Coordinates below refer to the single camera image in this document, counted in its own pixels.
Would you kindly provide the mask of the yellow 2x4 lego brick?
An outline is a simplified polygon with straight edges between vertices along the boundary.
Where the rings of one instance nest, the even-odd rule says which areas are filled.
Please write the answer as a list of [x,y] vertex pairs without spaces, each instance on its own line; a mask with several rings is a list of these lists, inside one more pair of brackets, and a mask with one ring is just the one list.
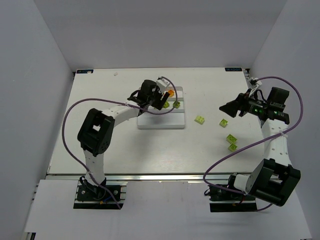
[[169,97],[173,97],[175,95],[175,92],[173,90],[168,90],[167,93],[169,94]]

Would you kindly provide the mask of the green 2x2 lego brick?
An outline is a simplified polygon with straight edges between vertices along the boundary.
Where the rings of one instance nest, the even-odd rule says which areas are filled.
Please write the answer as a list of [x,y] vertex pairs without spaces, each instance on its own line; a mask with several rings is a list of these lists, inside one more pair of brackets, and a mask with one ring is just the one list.
[[172,106],[175,108],[175,109],[178,109],[180,106],[181,106],[181,103],[179,101],[175,101]]

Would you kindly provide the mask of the pale green sloped lego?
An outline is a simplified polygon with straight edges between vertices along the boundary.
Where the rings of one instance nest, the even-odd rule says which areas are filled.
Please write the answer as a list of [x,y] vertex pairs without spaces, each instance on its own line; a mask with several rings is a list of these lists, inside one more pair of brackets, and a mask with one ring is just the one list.
[[203,116],[197,115],[194,121],[202,125],[205,122],[205,118]]

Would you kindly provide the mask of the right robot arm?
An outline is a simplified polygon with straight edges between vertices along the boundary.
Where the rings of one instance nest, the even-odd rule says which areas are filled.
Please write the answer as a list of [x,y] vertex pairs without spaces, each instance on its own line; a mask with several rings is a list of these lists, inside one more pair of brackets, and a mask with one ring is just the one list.
[[231,189],[241,191],[257,199],[282,207],[301,179],[301,172],[292,166],[287,137],[290,117],[284,112],[289,91],[272,87],[266,101],[259,100],[257,92],[249,88],[233,101],[219,107],[230,117],[245,114],[260,120],[264,142],[264,154],[260,164],[250,175],[235,173],[228,179]]

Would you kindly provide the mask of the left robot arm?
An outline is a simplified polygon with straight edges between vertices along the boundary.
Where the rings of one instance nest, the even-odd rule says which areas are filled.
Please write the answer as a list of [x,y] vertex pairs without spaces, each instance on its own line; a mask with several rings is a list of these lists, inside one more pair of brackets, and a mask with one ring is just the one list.
[[137,118],[150,106],[161,110],[169,97],[165,92],[170,82],[164,78],[157,81],[146,79],[140,89],[134,91],[124,105],[118,104],[101,111],[92,108],[77,135],[85,156],[85,165],[89,169],[85,180],[93,185],[106,185],[104,173],[104,153],[111,144],[114,128],[132,118]]

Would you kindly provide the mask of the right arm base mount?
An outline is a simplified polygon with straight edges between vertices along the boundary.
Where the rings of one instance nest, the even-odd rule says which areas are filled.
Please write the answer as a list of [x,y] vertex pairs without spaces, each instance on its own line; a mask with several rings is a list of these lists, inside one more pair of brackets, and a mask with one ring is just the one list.
[[203,193],[209,197],[211,213],[242,213],[258,210],[256,198],[208,185]]

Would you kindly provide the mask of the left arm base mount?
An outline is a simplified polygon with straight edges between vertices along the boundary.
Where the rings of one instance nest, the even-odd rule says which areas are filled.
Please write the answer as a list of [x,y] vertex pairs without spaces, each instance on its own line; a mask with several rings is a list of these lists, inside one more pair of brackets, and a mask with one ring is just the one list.
[[89,183],[81,176],[76,188],[73,208],[81,210],[120,210],[126,199],[127,187],[125,185],[106,185],[111,194],[97,185]]

